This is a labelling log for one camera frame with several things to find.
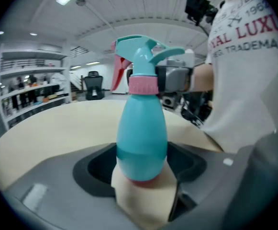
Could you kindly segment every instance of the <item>ceiling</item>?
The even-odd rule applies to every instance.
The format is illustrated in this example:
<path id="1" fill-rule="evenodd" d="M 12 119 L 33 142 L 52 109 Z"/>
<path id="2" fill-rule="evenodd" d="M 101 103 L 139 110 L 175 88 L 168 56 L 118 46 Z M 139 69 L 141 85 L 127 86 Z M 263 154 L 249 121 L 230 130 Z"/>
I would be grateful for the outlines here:
<path id="1" fill-rule="evenodd" d="M 217 6 L 223 0 L 210 0 Z M 190 24 L 186 0 L 15 0 L 0 22 L 0 40 L 36 40 L 61 46 L 69 42 L 104 55 L 116 38 L 144 34 L 170 46 L 207 54 L 207 36 Z M 209 25 L 201 23 L 207 30 Z"/>

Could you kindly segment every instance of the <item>white t-shirt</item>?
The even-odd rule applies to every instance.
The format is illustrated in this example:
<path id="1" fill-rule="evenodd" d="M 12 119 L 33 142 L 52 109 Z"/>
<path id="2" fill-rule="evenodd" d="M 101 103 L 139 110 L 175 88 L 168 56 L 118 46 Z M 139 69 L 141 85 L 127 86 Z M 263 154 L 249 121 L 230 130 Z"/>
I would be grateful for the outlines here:
<path id="1" fill-rule="evenodd" d="M 278 18 L 266 0 L 226 0 L 208 39 L 213 110 L 201 128 L 236 153 L 278 129 Z"/>

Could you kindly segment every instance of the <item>shelf board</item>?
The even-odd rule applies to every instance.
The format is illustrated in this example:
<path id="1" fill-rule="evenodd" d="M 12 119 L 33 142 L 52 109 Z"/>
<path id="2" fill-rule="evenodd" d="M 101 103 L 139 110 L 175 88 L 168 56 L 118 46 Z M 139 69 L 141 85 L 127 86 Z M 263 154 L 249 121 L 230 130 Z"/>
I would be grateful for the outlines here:
<path id="1" fill-rule="evenodd" d="M 50 103 L 53 103 L 53 102 L 56 102 L 56 101 L 60 101 L 60 100 L 66 99 L 67 97 L 68 96 L 63 96 L 63 97 L 59 97 L 59 98 L 56 98 L 56 99 L 52 99 L 52 100 L 50 100 L 48 102 L 45 102 L 45 103 L 41 103 L 39 105 L 33 105 L 33 106 L 30 106 L 30 107 L 26 107 L 26 108 L 20 110 L 19 112 L 17 112 L 16 114 L 7 117 L 6 121 L 9 122 L 9 121 L 13 120 L 14 118 L 23 115 L 24 113 L 32 111 L 33 109 L 36 109 L 38 107 L 41 107 L 41 106 L 44 106 L 44 105 L 47 105 L 47 104 L 50 104 Z"/>
<path id="2" fill-rule="evenodd" d="M 66 55 L 58 52 L 46 50 L 5 50 L 3 53 L 4 60 L 10 59 L 52 59 L 62 60 Z"/>
<path id="3" fill-rule="evenodd" d="M 28 91 L 37 90 L 37 89 L 41 89 L 41 88 L 51 87 L 51 86 L 55 86 L 55 85 L 58 85 L 58 84 L 49 83 L 49 84 L 43 84 L 43 85 L 39 85 L 39 86 L 29 87 L 29 88 L 22 89 L 22 90 L 15 90 L 15 91 L 12 91 L 8 94 L 0 96 L 0 99 L 3 100 L 3 99 L 6 99 L 6 98 L 9 98 L 9 97 L 12 97 L 14 95 L 26 93 Z"/>
<path id="4" fill-rule="evenodd" d="M 17 70 L 2 71 L 0 76 L 2 78 L 14 78 L 21 75 L 31 75 L 36 73 L 59 72 L 66 70 L 64 67 L 30 67 Z"/>

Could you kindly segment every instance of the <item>beige tabletop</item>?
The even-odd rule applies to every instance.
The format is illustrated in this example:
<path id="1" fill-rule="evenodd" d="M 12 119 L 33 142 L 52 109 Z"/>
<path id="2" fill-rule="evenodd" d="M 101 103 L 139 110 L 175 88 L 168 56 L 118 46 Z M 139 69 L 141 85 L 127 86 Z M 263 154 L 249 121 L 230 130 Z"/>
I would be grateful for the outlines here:
<path id="1" fill-rule="evenodd" d="M 100 100 L 65 104 L 33 115 L 11 128 L 0 138 L 0 190 L 45 159 L 115 142 L 125 103 Z M 220 151 L 189 121 L 165 110 L 164 115 L 169 141 Z M 143 229 L 166 224 L 177 186 L 167 163 L 149 188 L 133 185 L 116 166 L 112 186 L 119 206 Z"/>

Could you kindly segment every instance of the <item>blue bottle body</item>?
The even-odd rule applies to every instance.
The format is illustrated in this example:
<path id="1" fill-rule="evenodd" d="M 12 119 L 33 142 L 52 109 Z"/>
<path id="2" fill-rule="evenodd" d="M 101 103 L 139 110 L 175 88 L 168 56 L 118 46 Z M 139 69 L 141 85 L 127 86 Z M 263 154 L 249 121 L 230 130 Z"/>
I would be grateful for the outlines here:
<path id="1" fill-rule="evenodd" d="M 117 134 L 117 158 L 123 174 L 148 181 L 160 174 L 167 155 L 167 128 L 155 95 L 130 95 Z"/>

